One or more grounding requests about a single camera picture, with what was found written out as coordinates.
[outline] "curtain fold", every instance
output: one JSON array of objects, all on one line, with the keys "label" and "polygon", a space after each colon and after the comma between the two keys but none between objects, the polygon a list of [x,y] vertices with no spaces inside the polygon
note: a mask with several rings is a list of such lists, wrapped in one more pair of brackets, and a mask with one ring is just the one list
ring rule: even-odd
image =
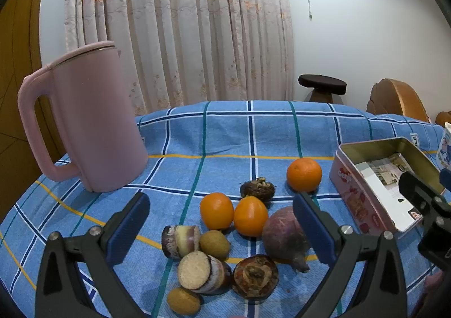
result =
[{"label": "curtain fold", "polygon": [[65,0],[66,48],[111,39],[136,114],[204,100],[290,100],[288,0]]}]

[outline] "orange fruit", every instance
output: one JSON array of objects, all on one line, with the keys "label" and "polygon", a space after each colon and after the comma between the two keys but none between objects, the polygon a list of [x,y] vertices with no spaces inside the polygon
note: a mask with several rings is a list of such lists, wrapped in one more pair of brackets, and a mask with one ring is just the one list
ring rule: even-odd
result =
[{"label": "orange fruit", "polygon": [[233,205],[221,192],[205,196],[200,202],[200,216],[210,230],[227,229],[233,221]]},{"label": "orange fruit", "polygon": [[286,170],[286,181],[296,192],[314,191],[318,188],[321,178],[321,166],[310,158],[297,159]]},{"label": "orange fruit", "polygon": [[263,226],[268,220],[268,210],[255,196],[246,196],[235,209],[233,223],[237,231],[247,237],[262,236]]}]

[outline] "yellow stripe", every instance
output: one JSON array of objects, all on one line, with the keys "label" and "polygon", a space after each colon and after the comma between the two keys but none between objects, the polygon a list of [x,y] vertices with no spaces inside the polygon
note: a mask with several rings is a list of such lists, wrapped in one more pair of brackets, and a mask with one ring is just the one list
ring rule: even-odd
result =
[{"label": "yellow stripe", "polygon": [[[200,155],[185,155],[185,154],[157,154],[149,155],[149,158],[184,158],[184,159],[201,159]],[[218,154],[207,155],[206,158],[242,158],[242,159],[273,159],[273,160],[296,160],[298,156],[264,156],[264,155],[236,155],[236,154]],[[333,160],[333,156],[304,156],[304,158],[310,158],[315,160]]]},{"label": "yellow stripe", "polygon": [[[103,221],[97,220],[97,219],[95,219],[95,218],[93,218],[93,217],[91,217],[91,216],[89,216],[89,215],[87,215],[87,214],[84,214],[84,215],[83,215],[82,212],[77,211],[77,210],[74,210],[74,209],[71,208],[70,206],[66,205],[66,204],[65,204],[64,202],[62,202],[57,196],[55,196],[55,194],[53,194],[53,192],[50,191],[50,190],[48,189],[48,187],[46,187],[46,185],[42,184],[42,183],[39,182],[39,181],[36,181],[35,183],[36,183],[36,184],[39,184],[42,188],[44,188],[44,189],[47,191],[47,193],[48,193],[48,194],[49,194],[56,202],[58,202],[62,207],[64,207],[66,210],[69,210],[70,212],[73,212],[74,214],[76,214],[76,215],[78,215],[78,216],[83,216],[85,219],[88,219],[88,220],[92,221],[92,222],[95,223],[95,224],[98,224],[98,225],[101,225],[101,226],[104,226],[104,225],[105,225],[105,223],[104,223]],[[157,242],[155,242],[155,241],[153,241],[153,240],[151,240],[151,239],[149,239],[149,238],[143,237],[142,235],[138,235],[138,236],[136,237],[136,239],[139,240],[139,241],[141,241],[141,242],[143,242],[143,243],[146,243],[146,244],[148,244],[148,245],[150,245],[150,246],[152,246],[152,247],[154,247],[154,248],[157,248],[157,249],[161,249],[161,248],[162,248],[162,245],[161,245],[160,243],[157,243]],[[306,260],[306,261],[315,261],[315,260],[317,260],[317,259],[318,259],[318,257],[317,257],[316,255],[312,254],[312,255],[307,256],[305,260]],[[228,263],[238,263],[238,262],[240,262],[240,261],[242,261],[242,260],[243,260],[242,258],[230,257],[230,258],[228,258],[228,259],[226,260],[226,262],[228,262]],[[277,263],[288,263],[288,264],[289,264],[289,261],[276,260],[276,262],[277,262]]]},{"label": "yellow stripe", "polygon": [[14,259],[14,262],[16,262],[17,267],[20,268],[20,270],[22,271],[23,275],[25,276],[25,278],[28,280],[28,282],[30,283],[30,285],[32,286],[32,288],[34,290],[36,290],[36,285],[33,283],[33,281],[31,281],[30,276],[28,276],[28,274],[25,272],[25,270],[23,269],[23,267],[20,265],[19,261],[17,260],[17,258],[15,257],[14,253],[11,252],[10,248],[8,247],[8,245],[6,244],[6,240],[3,239],[3,244],[5,245],[6,250],[8,251],[8,253],[10,254],[10,256]]}]

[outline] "blue plaid tablecloth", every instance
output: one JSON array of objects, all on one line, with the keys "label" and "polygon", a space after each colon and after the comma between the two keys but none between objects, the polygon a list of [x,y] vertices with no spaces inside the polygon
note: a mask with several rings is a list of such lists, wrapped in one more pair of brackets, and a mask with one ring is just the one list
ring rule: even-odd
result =
[{"label": "blue plaid tablecloth", "polygon": [[[420,149],[435,163],[443,128],[398,115],[372,115],[344,105],[307,102],[207,102],[160,111],[137,118],[145,138],[149,161],[132,183],[110,193],[91,193],[74,178],[56,183],[41,176],[17,201],[0,225],[0,279],[27,317],[34,316],[37,274],[47,236],[84,234],[95,224],[104,225],[139,190],[151,200],[150,215],[125,261],[115,271],[133,299],[152,317],[177,317],[166,303],[166,294],[178,286],[177,261],[161,251],[166,225],[199,225],[199,203],[211,192],[223,192],[234,205],[240,185],[258,176],[274,183],[276,195],[269,213],[292,203],[286,184],[288,165],[300,156],[315,159],[323,177],[316,194],[319,206],[338,224],[355,226],[345,204],[329,179],[329,170],[341,143],[404,136],[419,137]],[[70,161],[64,157],[63,164]],[[417,244],[422,230],[415,228],[398,241],[408,291],[409,311],[419,297],[425,277],[434,266],[421,257]],[[231,243],[227,262],[233,269],[245,257],[264,253],[260,239],[227,234]],[[312,295],[328,267],[313,250],[310,272],[297,273],[279,264],[280,282],[263,303],[250,304],[229,291],[204,298],[198,318],[294,317]],[[89,271],[80,271],[98,311],[110,316]],[[359,263],[334,316],[345,311],[358,282]]]}]

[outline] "pitcher lid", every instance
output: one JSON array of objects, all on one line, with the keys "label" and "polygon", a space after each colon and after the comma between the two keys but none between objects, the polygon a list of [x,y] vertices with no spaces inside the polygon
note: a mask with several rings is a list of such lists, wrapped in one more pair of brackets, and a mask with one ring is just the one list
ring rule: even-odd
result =
[{"label": "pitcher lid", "polygon": [[74,49],[73,51],[70,51],[66,54],[63,54],[61,57],[57,58],[55,61],[48,64],[49,69],[54,68],[55,66],[59,65],[60,63],[63,63],[64,61],[67,61],[75,56],[84,54],[89,51],[94,51],[96,49],[100,48],[106,48],[106,47],[115,47],[116,45],[112,40],[103,40],[102,42],[94,42],[90,43],[88,45],[78,47]]}]

